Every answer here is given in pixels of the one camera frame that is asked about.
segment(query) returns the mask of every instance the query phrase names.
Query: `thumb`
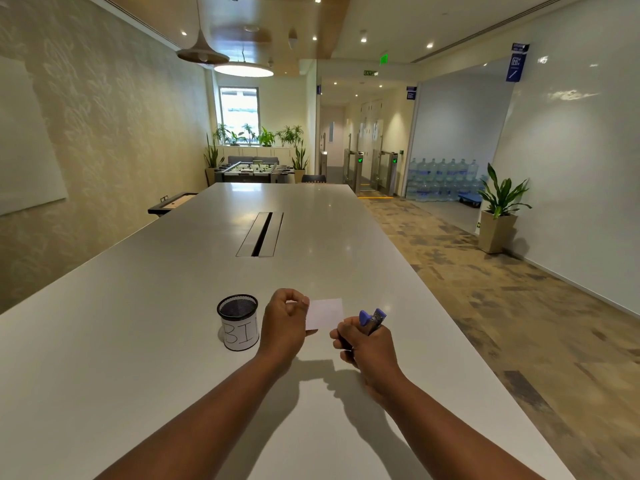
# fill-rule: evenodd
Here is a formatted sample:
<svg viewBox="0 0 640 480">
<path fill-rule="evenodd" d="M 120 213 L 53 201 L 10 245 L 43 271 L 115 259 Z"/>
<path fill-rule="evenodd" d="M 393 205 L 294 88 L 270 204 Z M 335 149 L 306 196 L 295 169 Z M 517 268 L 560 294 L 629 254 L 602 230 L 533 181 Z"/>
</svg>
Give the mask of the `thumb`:
<svg viewBox="0 0 640 480">
<path fill-rule="evenodd" d="M 367 338 L 367 336 L 358 330 L 356 326 L 345 322 L 338 323 L 338 333 L 340 333 L 340 336 L 347 340 L 347 342 L 354 348 Z"/>
<path fill-rule="evenodd" d="M 309 310 L 309 298 L 304 297 L 302 298 L 302 300 L 296 302 L 291 316 L 300 320 L 306 320 L 308 310 Z"/>
</svg>

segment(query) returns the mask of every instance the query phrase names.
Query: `cone pendant lamp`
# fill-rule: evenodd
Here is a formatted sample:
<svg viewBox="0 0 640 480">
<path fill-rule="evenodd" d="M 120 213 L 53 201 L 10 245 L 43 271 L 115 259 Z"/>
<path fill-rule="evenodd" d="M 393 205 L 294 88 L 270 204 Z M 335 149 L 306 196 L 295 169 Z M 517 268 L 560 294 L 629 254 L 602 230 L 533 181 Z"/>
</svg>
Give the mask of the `cone pendant lamp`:
<svg viewBox="0 0 640 480">
<path fill-rule="evenodd" d="M 207 39 L 204 37 L 204 33 L 202 31 L 202 21 L 200 20 L 200 5 L 198 4 L 198 0 L 196 0 L 196 6 L 198 7 L 198 39 L 196 40 L 196 44 L 191 48 L 183 48 L 178 50 L 176 54 L 183 61 L 194 62 L 196 64 L 226 64 L 229 62 L 228 56 L 224 54 L 220 54 L 213 50 Z"/>
</svg>

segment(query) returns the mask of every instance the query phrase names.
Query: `beige planter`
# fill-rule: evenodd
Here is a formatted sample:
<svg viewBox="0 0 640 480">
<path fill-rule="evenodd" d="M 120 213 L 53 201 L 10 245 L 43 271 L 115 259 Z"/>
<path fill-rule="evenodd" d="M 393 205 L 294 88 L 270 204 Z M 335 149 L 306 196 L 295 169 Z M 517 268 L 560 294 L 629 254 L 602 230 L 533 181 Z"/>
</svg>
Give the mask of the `beige planter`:
<svg viewBox="0 0 640 480">
<path fill-rule="evenodd" d="M 296 174 L 296 183 L 299 184 L 302 182 L 302 176 L 307 172 L 307 170 L 293 170 Z"/>
<path fill-rule="evenodd" d="M 205 168 L 204 175 L 207 177 L 207 186 L 212 186 L 216 183 L 216 169 L 215 168 Z"/>
<path fill-rule="evenodd" d="M 487 254 L 501 253 L 504 245 L 511 238 L 517 218 L 517 216 L 502 216 L 494 219 L 489 212 L 482 212 L 478 248 Z"/>
</svg>

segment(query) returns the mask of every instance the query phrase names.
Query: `long table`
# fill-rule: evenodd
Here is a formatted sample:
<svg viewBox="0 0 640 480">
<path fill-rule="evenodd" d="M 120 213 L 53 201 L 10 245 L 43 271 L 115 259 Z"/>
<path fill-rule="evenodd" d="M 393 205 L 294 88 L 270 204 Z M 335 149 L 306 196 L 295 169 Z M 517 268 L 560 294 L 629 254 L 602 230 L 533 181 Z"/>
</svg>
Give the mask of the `long table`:
<svg viewBox="0 0 640 480">
<path fill-rule="evenodd" d="M 236 257 L 258 212 L 275 255 Z M 572 475 L 346 185 L 216 184 L 0 316 L 0 477 L 88 479 L 255 354 L 218 302 L 279 287 L 382 308 L 406 375 L 548 480 Z M 220 479 L 428 478 L 340 361 L 306 340 Z"/>
</svg>

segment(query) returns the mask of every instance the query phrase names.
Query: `window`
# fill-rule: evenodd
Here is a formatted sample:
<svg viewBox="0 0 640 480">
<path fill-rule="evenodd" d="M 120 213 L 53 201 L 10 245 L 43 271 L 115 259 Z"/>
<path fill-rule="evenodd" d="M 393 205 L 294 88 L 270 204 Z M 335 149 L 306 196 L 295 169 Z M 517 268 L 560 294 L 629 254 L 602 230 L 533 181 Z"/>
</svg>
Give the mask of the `window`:
<svg viewBox="0 0 640 480">
<path fill-rule="evenodd" d="M 258 88 L 220 88 L 220 106 L 222 122 L 229 131 L 238 134 L 248 123 L 254 133 L 260 133 Z"/>
</svg>

